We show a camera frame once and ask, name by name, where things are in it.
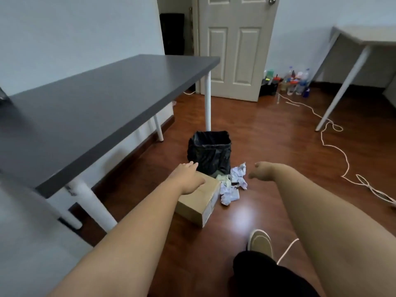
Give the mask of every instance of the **brown box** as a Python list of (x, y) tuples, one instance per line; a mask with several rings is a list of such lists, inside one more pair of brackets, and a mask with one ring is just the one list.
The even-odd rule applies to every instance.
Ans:
[(198, 226), (204, 227), (219, 198), (220, 181), (196, 172), (206, 180), (194, 193), (180, 196), (175, 212)]

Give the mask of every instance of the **white cable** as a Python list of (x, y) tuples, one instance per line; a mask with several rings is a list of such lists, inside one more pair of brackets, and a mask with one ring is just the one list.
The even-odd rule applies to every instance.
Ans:
[(286, 253), (289, 251), (289, 249), (293, 246), (293, 244), (295, 242), (299, 241), (299, 239), (295, 239), (294, 241), (291, 242), (291, 244), (289, 245), (289, 247), (286, 249), (286, 251), (283, 253), (283, 255), (280, 257), (280, 259), (278, 260), (278, 262), (276, 263), (277, 265), (279, 265), (280, 261), (285, 257)]
[[(282, 96), (280, 93), (277, 93), (277, 94), (278, 94), (280, 97), (282, 97), (283, 99), (287, 99), (287, 100), (289, 101), (289, 102), (286, 102), (286, 103), (292, 104), (292, 105), (295, 105), (295, 106), (303, 105), (303, 106), (305, 106), (305, 107), (308, 107), (308, 108), (310, 108), (310, 109), (312, 110), (312, 113), (313, 113), (314, 115), (316, 115), (316, 116), (322, 118), (322, 116), (320, 116), (319, 114), (317, 114), (317, 113), (314, 112), (314, 109), (313, 109), (311, 106), (308, 106), (308, 105), (306, 105), (306, 104), (304, 104), (304, 103), (292, 101), (292, 100), (290, 100), (289, 98)], [(356, 182), (354, 182), (354, 181), (352, 181), (352, 180), (349, 180), (348, 178), (345, 177), (345, 175), (346, 175), (346, 174), (348, 173), (348, 171), (349, 171), (349, 161), (348, 161), (347, 155), (345, 154), (345, 152), (344, 152), (343, 150), (339, 149), (338, 147), (333, 146), (333, 145), (327, 145), (327, 144), (325, 144), (324, 141), (323, 141), (323, 133), (326, 131), (327, 125), (331, 124), (332, 127), (333, 127), (333, 129), (334, 129), (335, 131), (338, 131), (338, 132), (343, 131), (344, 128), (342, 128), (340, 125), (334, 124), (334, 122), (333, 122), (332, 120), (330, 120), (330, 119), (327, 119), (327, 120), (329, 120), (329, 122), (326, 123), (324, 129), (320, 132), (320, 139), (322, 140), (322, 145), (323, 145), (323, 146), (336, 148), (337, 150), (341, 151), (342, 154), (344, 155), (345, 161), (346, 161), (346, 164), (347, 164), (348, 167), (347, 167), (345, 173), (344, 173), (341, 177), (342, 177), (343, 179), (345, 179), (345, 180), (348, 180), (350, 183), (357, 184), (357, 185), (363, 185), (363, 186), (368, 187), (368, 188), (370, 189), (370, 191), (371, 191), (374, 195), (376, 195), (378, 198), (381, 198), (382, 200), (384, 200), (384, 201), (390, 203), (390, 205), (396, 207), (396, 200), (395, 200), (395, 199), (392, 199), (391, 197), (389, 197), (389, 196), (388, 196), (387, 194), (385, 194), (384, 192), (382, 192), (382, 191), (380, 191), (380, 190), (377, 190), (377, 189), (373, 188), (373, 187), (369, 184), (369, 182), (366, 180), (366, 178), (364, 178), (362, 175), (356, 174), (356, 178), (360, 181), (360, 183), (356, 183)]]

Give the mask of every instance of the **forearm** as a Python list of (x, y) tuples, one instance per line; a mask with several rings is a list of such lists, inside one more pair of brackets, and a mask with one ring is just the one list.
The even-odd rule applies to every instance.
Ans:
[(146, 296), (181, 191), (160, 184), (53, 291), (68, 296)]
[(295, 231), (329, 297), (393, 296), (396, 238), (352, 204), (295, 169), (274, 165)]

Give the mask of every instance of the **beige shoe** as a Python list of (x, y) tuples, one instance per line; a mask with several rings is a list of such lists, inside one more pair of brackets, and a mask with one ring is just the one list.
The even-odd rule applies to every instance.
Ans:
[(272, 258), (271, 239), (267, 233), (260, 229), (255, 229), (250, 233), (247, 243), (249, 251), (258, 251)]

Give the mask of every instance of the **brown wood floor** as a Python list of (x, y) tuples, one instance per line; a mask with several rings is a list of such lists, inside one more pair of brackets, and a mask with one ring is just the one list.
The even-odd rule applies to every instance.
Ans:
[[(323, 114), (333, 95), (314, 89), (308, 99), (294, 96)], [(120, 221), (148, 195), (177, 164), (186, 162), (188, 139), (205, 129), (204, 97), (182, 95), (174, 107), (176, 122), (164, 134), (163, 143), (152, 145), (121, 177), (105, 206)], [(328, 130), (325, 142), (343, 149), (351, 169), (371, 185), (396, 198), (396, 110), (382, 96), (344, 97), (331, 118), (344, 127)], [(340, 178), (346, 169), (343, 155), (322, 147), (314, 129), (319, 118), (304, 107), (276, 104), (274, 97), (258, 103), (212, 98), (212, 130), (227, 130), (232, 140), (231, 166), (246, 162), (249, 171), (256, 161), (293, 166), (325, 189), (353, 203), (396, 235), (396, 211), (371, 192)], [(248, 189), (229, 207), (216, 204), (205, 228), (199, 229), (175, 214), (151, 285), (150, 296), (234, 296), (232, 260), (245, 249), (249, 232), (269, 233), (279, 258), (296, 238), (274, 183), (247, 180)], [(82, 238), (97, 244), (104, 232), (91, 218), (83, 221)], [(296, 243), (282, 261), (306, 278), (324, 295), (314, 269)]]

